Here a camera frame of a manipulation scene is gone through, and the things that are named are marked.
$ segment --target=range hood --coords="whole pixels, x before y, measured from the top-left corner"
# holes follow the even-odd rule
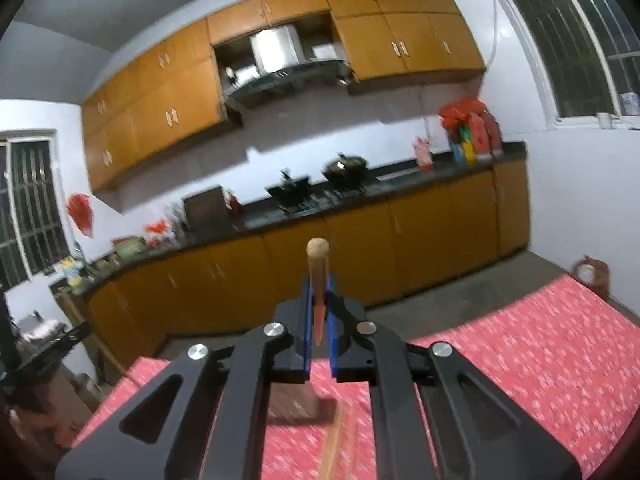
[[[268,28],[249,39],[255,65],[225,72],[233,81],[225,92],[226,104],[238,111],[255,108],[308,84],[345,84],[351,76],[350,67],[336,57],[331,45],[315,48],[314,56],[305,59],[292,24]]]

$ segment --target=round metal bolt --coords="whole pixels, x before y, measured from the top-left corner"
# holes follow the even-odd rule
[[[278,322],[267,323],[264,326],[264,333],[269,337],[275,337],[284,332],[284,325]]]
[[[362,335],[372,335],[376,333],[378,327],[372,321],[361,321],[356,325],[356,330]]]
[[[203,344],[193,345],[187,350],[187,355],[197,361],[198,359],[202,359],[209,353],[209,349]]]
[[[438,341],[433,345],[433,353],[438,357],[449,357],[453,354],[453,347],[444,341]]]

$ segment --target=gray floor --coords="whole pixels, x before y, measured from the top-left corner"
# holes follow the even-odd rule
[[[382,323],[402,339],[409,340],[486,316],[564,273],[555,264],[523,251],[459,280],[369,310],[367,315],[373,322]],[[640,326],[640,319],[626,307],[613,300],[609,304]],[[234,344],[237,339],[238,336],[176,338],[165,346],[159,357],[174,359],[196,342],[210,348],[222,348]],[[314,349],[315,356],[326,357],[326,346]]]

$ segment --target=window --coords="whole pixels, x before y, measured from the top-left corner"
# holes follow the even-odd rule
[[[69,255],[48,140],[0,143],[0,280],[6,288]]]
[[[512,0],[529,29],[558,116],[622,114],[640,94],[640,41],[615,0]]]

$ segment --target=red plastic bag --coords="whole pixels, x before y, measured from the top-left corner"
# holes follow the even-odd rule
[[[94,212],[91,211],[90,199],[87,195],[71,195],[66,203],[66,211],[84,236],[94,237]]]
[[[444,105],[440,109],[442,127],[446,130],[459,128],[466,122],[466,118],[471,112],[481,115],[486,110],[486,105],[475,97],[465,97],[455,103]]]

